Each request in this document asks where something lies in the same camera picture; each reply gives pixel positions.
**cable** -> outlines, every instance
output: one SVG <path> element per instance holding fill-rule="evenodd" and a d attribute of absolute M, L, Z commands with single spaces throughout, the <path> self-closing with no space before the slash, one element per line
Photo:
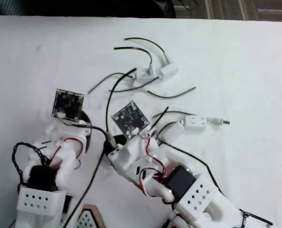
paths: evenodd
<path fill-rule="evenodd" d="M 151 41 L 150 39 L 145 39 L 145 38 L 141 38 L 141 37 L 129 37 L 129 38 L 125 38 L 124 40 L 130 40 L 130 39 L 140 39 L 140 40 L 146 40 L 154 45 L 156 45 L 163 53 L 165 53 L 165 51 L 163 50 L 163 48 L 158 45 L 157 43 L 155 43 L 154 41 Z"/>
<path fill-rule="evenodd" d="M 208 173 L 209 173 L 209 175 L 210 175 L 210 177 L 211 177 L 213 183 L 215 184 L 215 186 L 218 188 L 218 190 L 221 192 L 221 194 L 223 194 L 223 192 L 221 191 L 219 185 L 217 184 L 217 182 L 216 182 L 216 180 L 215 180 L 215 178 L 214 178 L 214 175 L 213 175 L 213 173 L 212 173 L 210 167 L 208 166 L 208 164 L 206 164 L 204 161 L 202 161 L 200 158 L 196 157 L 195 155 L 190 154 L 190 153 L 188 153 L 188 152 L 186 152 L 186 151 L 184 151 L 184 150 L 182 150 L 182 149 L 180 149 L 180 148 L 178 148 L 178 147 L 175 147 L 175 146 L 169 144 L 168 142 L 162 140 L 161 138 L 159 138 L 159 134 L 160 134 L 167 126 L 169 126 L 169 125 L 171 125 L 171 123 L 168 123 L 167 125 L 165 125 L 165 126 L 160 130 L 160 132 L 159 132 L 158 135 L 157 135 L 157 139 L 158 139 L 162 144 L 165 144 L 165 145 L 167 145 L 167 146 L 169 146 L 169 147 L 171 147 L 171 148 L 173 148 L 173 149 L 175 149 L 175 150 L 177 150 L 177 151 L 179 151 L 179 152 L 182 152 L 182 153 L 184 153 L 184 154 L 186 154 L 186 155 L 188 155 L 188 156 L 194 158 L 194 159 L 197 160 L 198 162 L 202 163 L 202 164 L 207 168 L 207 171 L 208 171 Z"/>
<path fill-rule="evenodd" d="M 132 49 L 132 50 L 138 50 L 138 51 L 143 51 L 145 53 L 147 53 L 149 56 L 150 56 L 150 64 L 152 64 L 152 57 L 151 57 L 151 54 L 143 49 L 143 48 L 140 48 L 140 47 L 114 47 L 113 48 L 114 50 L 125 50 L 125 49 Z"/>
<path fill-rule="evenodd" d="M 147 82 L 147 83 L 145 83 L 145 84 L 143 84 L 143 85 L 141 85 L 141 86 L 134 87 L 134 88 L 131 88 L 131 89 L 116 90 L 116 91 L 114 91 L 114 92 L 115 92 L 115 93 L 121 93 L 121 92 L 128 92 L 128 91 L 140 89 L 140 88 L 143 88 L 143 87 L 147 86 L 148 84 L 150 84 L 150 83 L 156 81 L 157 79 L 159 79 L 159 77 L 156 77 L 156 78 L 154 78 L 153 80 L 151 80 L 151 81 L 149 81 L 149 82 Z"/>
<path fill-rule="evenodd" d="M 196 4 L 196 6 L 195 6 L 193 9 L 189 9 L 189 8 L 187 8 L 187 7 L 184 5 L 184 3 L 183 3 L 182 0 L 179 0 L 179 1 L 180 1 L 180 3 L 182 4 L 182 6 L 183 6 L 187 11 L 193 11 L 193 10 L 195 10 L 195 9 L 199 6 L 198 2 L 197 2 L 196 0 L 193 0 L 193 2 Z"/>
<path fill-rule="evenodd" d="M 167 106 L 166 109 L 164 109 L 164 111 L 161 113 L 161 115 L 159 116 L 159 118 L 156 120 L 156 122 L 153 123 L 153 125 L 150 127 L 150 130 L 153 129 L 157 123 L 160 121 L 160 119 L 165 115 L 165 113 L 167 112 L 167 110 L 169 109 L 169 107 Z"/>
<path fill-rule="evenodd" d="M 26 183 L 24 183 L 24 179 L 23 179 L 23 171 L 19 168 L 19 166 L 17 164 L 17 161 L 16 161 L 16 153 L 17 153 L 18 146 L 20 146 L 20 145 L 27 146 L 27 147 L 33 149 L 34 152 L 36 152 L 37 155 L 40 157 L 42 165 L 47 165 L 48 158 L 45 155 L 43 155 L 42 152 L 37 147 L 35 147 L 34 145 L 31 145 L 29 143 L 26 143 L 26 142 L 18 142 L 13 147 L 13 152 L 12 152 L 11 160 L 12 160 L 12 162 L 14 164 L 14 167 L 16 168 L 16 170 L 17 170 L 17 172 L 19 174 L 19 181 L 20 181 L 20 183 L 22 185 L 26 185 Z"/>
<path fill-rule="evenodd" d="M 122 75 L 117 81 L 116 83 L 114 84 L 112 90 L 111 90 L 111 93 L 109 94 L 109 98 L 108 98 L 108 101 L 107 101 L 107 105 L 106 105 L 106 111 L 105 111 L 105 125 L 106 125 L 106 131 L 109 132 L 109 129 L 108 129 L 108 108 L 109 108 L 109 103 L 111 101 L 111 98 L 112 98 L 112 95 L 113 95 L 113 92 L 114 92 L 114 89 L 117 87 L 117 85 L 128 75 L 130 75 L 131 73 L 135 72 L 137 70 L 137 68 L 134 68 L 132 70 L 130 70 L 129 72 L 127 72 L 126 74 Z"/>
<path fill-rule="evenodd" d="M 11 228 L 15 224 L 15 222 L 16 222 L 16 219 L 13 220 L 13 222 L 8 226 L 8 228 Z"/>
<path fill-rule="evenodd" d="M 183 111 L 166 111 L 166 113 L 178 113 L 178 114 L 185 114 L 185 115 L 195 115 L 192 113 L 187 113 Z M 155 114 L 152 118 L 156 118 L 157 116 L 161 115 L 162 113 Z"/>
<path fill-rule="evenodd" d="M 85 195 L 88 193 L 88 191 L 89 191 L 91 185 L 93 184 L 93 181 L 94 181 L 94 178 L 95 178 L 95 176 L 96 176 L 96 174 L 97 174 L 97 171 L 98 171 L 98 169 L 99 169 L 99 166 L 100 166 L 100 164 L 101 164 L 101 162 L 102 162 L 103 156 L 104 156 L 104 152 L 101 153 L 100 158 L 99 158 L 98 163 L 97 163 L 97 166 L 96 166 L 96 168 L 95 168 L 95 170 L 94 170 L 93 176 L 92 176 L 92 178 L 91 178 L 91 180 L 90 180 L 90 182 L 89 182 L 87 188 L 85 189 L 85 191 L 84 191 L 84 193 L 82 194 L 82 196 L 81 196 L 80 200 L 78 201 L 77 205 L 75 206 L 75 208 L 73 209 L 73 211 L 71 212 L 71 214 L 69 215 L 69 217 L 67 218 L 65 224 L 63 225 L 63 228 L 66 228 L 66 227 L 67 227 L 67 225 L 68 225 L 68 223 L 70 222 L 71 218 L 73 217 L 73 215 L 75 214 L 76 210 L 78 209 L 78 207 L 80 206 L 81 202 L 83 201 Z"/>
<path fill-rule="evenodd" d="M 123 73 L 113 73 L 111 75 L 106 76 L 105 78 L 103 78 L 98 84 L 96 84 L 93 88 L 91 88 L 87 94 L 90 94 L 92 91 L 94 91 L 101 83 L 103 83 L 106 79 L 110 78 L 111 76 L 114 75 L 123 75 Z"/>
<path fill-rule="evenodd" d="M 154 96 L 156 96 L 156 97 L 159 97 L 159 98 L 172 99 L 172 98 L 180 97 L 180 96 L 182 96 L 182 95 L 184 95 L 184 94 L 187 94 L 188 92 L 190 92 L 190 91 L 192 91 L 192 90 L 194 90 L 194 89 L 196 89 L 196 87 L 190 88 L 190 89 L 188 89 L 187 91 L 184 91 L 183 93 L 178 94 L 178 95 L 174 95 L 174 96 L 161 96 L 161 95 L 155 94 L 155 93 L 153 93 L 153 92 L 151 92 L 151 91 L 149 91 L 149 90 L 147 90 L 146 92 L 148 92 L 149 94 L 154 95 Z"/>

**black cable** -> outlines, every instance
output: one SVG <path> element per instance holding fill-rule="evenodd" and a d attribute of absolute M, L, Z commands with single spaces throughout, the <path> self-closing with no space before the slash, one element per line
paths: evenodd
<path fill-rule="evenodd" d="M 183 111 L 167 111 L 166 113 L 178 113 L 178 114 L 185 114 L 185 115 L 195 115 L 192 113 L 187 113 Z M 156 118 L 157 116 L 161 115 L 162 113 L 155 114 L 152 118 Z"/>
<path fill-rule="evenodd" d="M 26 142 L 18 142 L 13 147 L 13 152 L 12 152 L 11 160 L 12 160 L 12 162 L 14 164 L 14 167 L 16 168 L 16 170 L 17 170 L 17 172 L 19 174 L 19 181 L 20 181 L 20 183 L 22 185 L 26 185 L 26 183 L 24 183 L 24 179 L 23 179 L 23 171 L 19 168 L 19 165 L 17 164 L 17 161 L 16 161 L 16 153 L 17 153 L 18 146 L 20 146 L 20 145 L 27 146 L 27 147 L 33 149 L 34 152 L 37 153 L 37 155 L 40 157 L 42 165 L 47 165 L 48 158 L 45 155 L 43 155 L 42 152 L 37 147 L 35 147 L 34 145 L 31 145 L 29 143 L 26 143 Z"/>
<path fill-rule="evenodd" d="M 262 217 L 260 217 L 258 215 L 252 214 L 252 213 L 247 212 L 245 210 L 242 210 L 242 209 L 239 209 L 239 210 L 244 214 L 244 216 L 246 215 L 246 217 L 250 216 L 250 217 L 253 217 L 254 219 L 257 219 L 257 220 L 259 220 L 261 222 L 264 222 L 264 223 L 266 223 L 266 224 L 268 224 L 270 226 L 273 226 L 273 223 L 270 222 L 269 220 L 266 220 L 266 219 L 264 219 L 264 218 L 262 218 Z"/>
<path fill-rule="evenodd" d="M 96 84 L 93 88 L 91 88 L 87 94 L 90 94 L 92 91 L 94 91 L 101 83 L 103 83 L 106 79 L 110 78 L 111 76 L 114 75 L 123 75 L 123 73 L 113 73 L 111 75 L 106 76 L 105 78 L 103 78 L 98 84 Z"/>
<path fill-rule="evenodd" d="M 180 1 L 181 5 L 182 5 L 186 10 L 188 10 L 188 11 L 193 11 L 193 10 L 195 10 L 195 9 L 199 6 L 198 2 L 197 2 L 196 0 L 193 0 L 193 2 L 196 4 L 196 6 L 195 6 L 194 8 L 192 8 L 192 9 L 189 9 L 189 8 L 187 8 L 187 7 L 185 6 L 185 4 L 183 3 L 182 0 L 179 0 L 179 1 Z"/>
<path fill-rule="evenodd" d="M 163 53 L 165 53 L 165 51 L 163 50 L 163 48 L 160 45 L 158 45 L 157 43 L 155 43 L 154 41 L 152 41 L 150 39 L 145 39 L 145 38 L 141 38 L 141 37 L 129 37 L 129 38 L 125 38 L 124 40 L 130 40 L 130 39 L 146 40 L 146 41 L 156 45 Z"/>
<path fill-rule="evenodd" d="M 100 164 L 101 164 L 101 162 L 102 162 L 103 156 L 104 156 L 104 152 L 101 153 L 100 158 L 99 158 L 98 163 L 97 163 L 97 166 L 96 166 L 96 168 L 95 168 L 95 170 L 94 170 L 93 176 L 92 176 L 92 178 L 91 178 L 91 180 L 90 180 L 90 182 L 89 182 L 87 188 L 85 189 L 83 195 L 81 196 L 80 200 L 78 201 L 77 205 L 75 206 L 75 208 L 73 209 L 73 211 L 71 212 L 71 214 L 68 216 L 68 218 L 67 218 L 67 220 L 66 220 L 66 222 L 65 222 L 65 224 L 64 224 L 64 226 L 63 226 L 63 228 L 66 228 L 66 227 L 67 227 L 67 225 L 68 225 L 68 223 L 70 222 L 71 218 L 73 217 L 73 215 L 75 214 L 76 210 L 78 209 L 78 207 L 80 206 L 81 202 L 83 201 L 85 195 L 88 193 L 88 191 L 89 191 L 89 189 L 90 189 L 90 187 L 91 187 L 91 185 L 92 185 L 92 183 L 93 183 L 93 181 L 94 181 L 94 178 L 95 178 L 95 176 L 96 176 L 96 174 L 97 174 L 97 171 L 98 171 L 98 169 L 99 169 L 99 166 L 100 166 Z"/>
<path fill-rule="evenodd" d="M 152 57 L 151 57 L 151 54 L 150 54 L 147 50 L 145 50 L 145 49 L 143 49 L 143 48 L 141 48 L 141 47 L 114 47 L 113 49 L 114 49 L 114 50 L 132 49 L 132 50 L 143 51 L 143 52 L 147 53 L 147 54 L 150 56 L 150 64 L 152 64 Z"/>
<path fill-rule="evenodd" d="M 150 83 L 156 81 L 157 79 L 159 79 L 159 77 L 156 77 L 156 78 L 154 78 L 153 80 L 151 80 L 151 81 L 149 81 L 149 82 L 147 82 L 147 83 L 145 83 L 145 84 L 143 84 L 143 85 L 141 85 L 141 86 L 134 87 L 134 88 L 131 88 L 131 89 L 116 90 L 116 91 L 114 91 L 114 93 L 128 92 L 128 91 L 140 89 L 140 88 L 143 88 L 143 87 L 147 86 L 148 84 L 150 84 Z"/>
<path fill-rule="evenodd" d="M 156 120 L 156 122 L 153 123 L 153 125 L 150 127 L 150 130 L 153 129 L 157 123 L 160 121 L 160 119 L 165 115 L 165 113 L 167 112 L 167 110 L 169 109 L 169 107 L 167 106 L 166 109 L 161 113 L 161 115 L 159 116 L 159 118 Z"/>
<path fill-rule="evenodd" d="M 15 224 L 15 222 L 16 222 L 16 219 L 13 220 L 13 222 L 8 226 L 8 228 L 11 228 Z"/>
<path fill-rule="evenodd" d="M 192 90 L 194 90 L 194 89 L 196 89 L 196 87 L 193 87 L 193 88 L 191 88 L 191 89 L 189 89 L 189 90 L 187 90 L 187 91 L 185 91 L 185 92 L 183 92 L 183 93 L 181 93 L 181 94 L 174 95 L 174 96 L 161 96 L 161 95 L 155 94 L 155 93 L 153 93 L 153 92 L 151 92 L 151 91 L 149 91 L 149 90 L 147 90 L 146 92 L 148 92 L 149 94 L 154 95 L 154 96 L 156 96 L 156 97 L 159 97 L 159 98 L 163 98 L 163 99 L 172 99 L 172 98 L 180 97 L 180 96 L 182 96 L 182 95 L 184 95 L 184 94 L 187 94 L 188 92 L 190 92 L 190 91 L 192 91 Z"/>
<path fill-rule="evenodd" d="M 117 87 L 117 85 L 128 75 L 130 75 L 131 73 L 135 72 L 137 70 L 137 68 L 134 68 L 132 70 L 130 70 L 129 72 L 127 72 L 126 74 L 122 75 L 122 77 L 120 77 L 116 83 L 113 85 L 113 88 L 111 90 L 111 93 L 109 94 L 109 98 L 108 98 L 108 101 L 107 101 L 107 105 L 106 105 L 106 111 L 105 111 L 105 125 L 106 125 L 106 131 L 108 132 L 109 129 L 108 129 L 108 108 L 109 108 L 109 103 L 111 101 L 111 98 L 112 98 L 112 95 L 113 95 L 113 92 L 114 92 L 114 89 Z"/>
<path fill-rule="evenodd" d="M 173 149 L 175 149 L 175 150 L 177 150 L 177 151 L 179 151 L 179 152 L 182 152 L 182 153 L 184 153 L 184 154 L 186 154 L 186 155 L 188 155 L 188 156 L 194 158 L 194 159 L 197 160 L 198 162 L 202 163 L 202 164 L 207 168 L 207 171 L 208 171 L 208 173 L 209 173 L 209 175 L 210 175 L 210 177 L 211 177 L 213 183 L 215 184 L 215 186 L 218 188 L 218 190 L 221 192 L 221 194 L 223 194 L 223 192 L 221 191 L 219 185 L 217 184 L 217 181 L 215 180 L 214 175 L 213 175 L 211 169 L 209 168 L 208 164 L 206 164 L 204 161 L 202 161 L 200 158 L 196 157 L 195 155 L 190 154 L 190 153 L 188 153 L 188 152 L 186 152 L 186 151 L 184 151 L 184 150 L 182 150 L 182 149 L 180 149 L 180 148 L 178 148 L 178 147 L 175 147 L 175 146 L 169 144 L 168 142 L 162 140 L 161 138 L 159 138 L 159 134 L 160 134 L 167 126 L 169 126 L 169 125 L 171 125 L 171 124 L 173 124 L 173 123 L 175 123 L 175 122 L 168 123 L 167 125 L 165 125 L 165 126 L 159 131 L 159 133 L 158 133 L 158 135 L 157 135 L 157 139 L 158 139 L 162 144 L 165 144 L 165 145 L 167 145 L 167 146 L 169 146 L 169 147 L 171 147 L 171 148 L 173 148 Z"/>

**white table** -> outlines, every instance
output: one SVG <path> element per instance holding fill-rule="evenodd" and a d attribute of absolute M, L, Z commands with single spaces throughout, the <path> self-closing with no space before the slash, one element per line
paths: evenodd
<path fill-rule="evenodd" d="M 172 95 L 193 85 L 192 93 L 161 100 L 143 92 L 115 95 L 110 114 L 134 100 L 143 112 L 185 110 L 231 121 L 186 133 L 175 145 L 211 166 L 221 188 L 238 207 L 282 228 L 282 23 L 191 19 L 44 18 L 0 16 L 0 227 L 15 218 L 19 177 L 11 162 L 16 142 L 32 143 L 51 121 L 56 88 L 86 92 L 104 76 L 148 65 L 137 51 L 114 51 L 141 36 L 158 42 L 179 65 L 178 75 L 151 90 Z M 154 46 L 155 67 L 160 54 Z M 85 102 L 95 125 L 104 127 L 110 79 Z M 168 115 L 161 122 L 182 118 Z M 119 133 L 110 119 L 110 128 Z M 84 191 L 102 150 L 93 134 L 91 149 L 70 183 Z M 26 150 L 18 152 L 21 166 Z M 96 204 L 108 228 L 158 228 L 170 208 L 149 199 L 105 161 L 86 202 Z"/>

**red wire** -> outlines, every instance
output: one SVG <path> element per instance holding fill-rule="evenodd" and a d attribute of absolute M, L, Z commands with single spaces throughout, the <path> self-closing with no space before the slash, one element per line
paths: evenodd
<path fill-rule="evenodd" d="M 157 158 L 155 158 L 155 157 L 153 157 L 153 156 L 151 156 L 150 155 L 150 153 L 149 153 L 149 151 L 148 151 L 148 149 L 149 149 L 149 145 L 150 145 L 150 138 L 147 140 L 147 144 L 146 144 L 146 147 L 145 147 L 145 152 L 146 152 L 146 154 L 148 155 L 148 156 L 150 156 L 154 161 L 156 161 L 157 163 L 159 163 L 161 166 L 162 166 L 162 174 L 163 174 L 163 176 L 165 175 L 165 167 L 164 167 L 164 165 L 163 165 L 163 163 L 159 160 L 159 159 L 157 159 Z"/>
<path fill-rule="evenodd" d="M 65 142 L 66 140 L 69 140 L 69 139 L 70 139 L 70 140 L 77 141 L 77 142 L 80 142 L 80 144 L 81 144 L 81 146 L 82 146 L 81 151 L 79 152 L 79 154 L 78 154 L 77 157 L 76 157 L 76 158 L 78 158 L 78 157 L 80 156 L 80 154 L 82 153 L 82 151 L 83 151 L 83 142 L 82 142 L 80 139 L 74 138 L 74 137 L 65 138 L 63 141 Z M 61 149 L 61 146 L 59 146 L 59 147 L 56 149 L 56 151 L 55 151 L 54 154 L 52 155 L 52 157 L 51 157 L 50 162 L 49 162 L 48 165 L 51 164 L 52 160 L 55 158 L 56 153 L 57 153 L 60 149 Z"/>

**white plug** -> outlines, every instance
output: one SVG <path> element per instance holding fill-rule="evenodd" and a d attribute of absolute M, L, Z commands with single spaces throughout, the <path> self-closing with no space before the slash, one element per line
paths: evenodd
<path fill-rule="evenodd" d="M 228 120 L 224 120 L 222 118 L 207 117 L 207 121 L 211 122 L 212 124 L 216 124 L 216 125 L 230 124 Z"/>
<path fill-rule="evenodd" d="M 176 73 L 179 71 L 179 67 L 165 53 L 164 57 L 166 60 L 166 64 L 161 68 L 160 76 L 162 79 L 169 79 L 176 75 Z"/>
<path fill-rule="evenodd" d="M 187 115 L 183 124 L 187 130 L 204 130 L 207 127 L 207 119 L 199 115 Z"/>

